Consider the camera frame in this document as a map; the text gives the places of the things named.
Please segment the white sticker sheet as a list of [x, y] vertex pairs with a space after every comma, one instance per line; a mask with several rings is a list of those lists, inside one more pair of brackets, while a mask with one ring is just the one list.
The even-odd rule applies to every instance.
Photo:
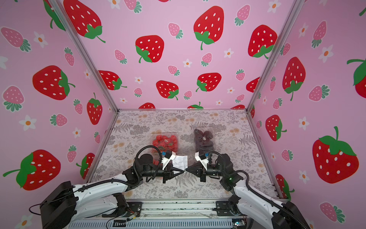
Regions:
[[173, 167], [185, 171], [188, 168], [188, 157], [176, 156], [173, 160]]

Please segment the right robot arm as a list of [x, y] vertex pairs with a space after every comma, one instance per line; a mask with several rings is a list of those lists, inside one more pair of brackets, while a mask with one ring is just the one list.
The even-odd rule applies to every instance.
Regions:
[[186, 172], [205, 182], [206, 177], [220, 180], [222, 187], [233, 195], [229, 199], [234, 214], [249, 216], [266, 229], [308, 229], [309, 225], [295, 204], [283, 203], [249, 185], [250, 176], [243, 170], [234, 170], [227, 154], [216, 151], [195, 154], [196, 163]]

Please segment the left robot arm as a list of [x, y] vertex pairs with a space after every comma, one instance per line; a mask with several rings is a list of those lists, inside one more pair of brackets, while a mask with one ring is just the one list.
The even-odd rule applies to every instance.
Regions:
[[166, 182], [184, 173], [173, 166], [175, 152], [161, 153], [158, 147], [152, 148], [159, 155], [157, 164], [151, 154], [143, 154], [149, 149], [145, 146], [138, 151], [133, 165], [121, 174], [82, 185], [72, 185], [69, 181], [60, 184], [39, 204], [42, 228], [64, 229], [73, 221], [96, 216], [113, 219], [125, 216], [128, 220], [138, 216], [139, 210], [133, 210], [134, 207], [129, 205], [125, 192], [156, 177], [162, 177]]

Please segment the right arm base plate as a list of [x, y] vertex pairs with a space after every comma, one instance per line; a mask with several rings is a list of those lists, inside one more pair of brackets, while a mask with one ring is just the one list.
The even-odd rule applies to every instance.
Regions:
[[239, 200], [240, 197], [232, 195], [228, 200], [217, 201], [212, 211], [215, 211], [218, 216], [244, 216], [237, 206]]

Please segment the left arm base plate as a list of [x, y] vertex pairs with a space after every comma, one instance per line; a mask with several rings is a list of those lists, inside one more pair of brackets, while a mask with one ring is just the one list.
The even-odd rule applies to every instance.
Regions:
[[142, 202], [130, 202], [126, 201], [124, 195], [122, 193], [117, 193], [112, 195], [117, 201], [117, 206], [110, 210], [110, 212], [106, 212], [102, 214], [103, 218], [117, 218], [117, 217], [139, 217], [142, 210]]

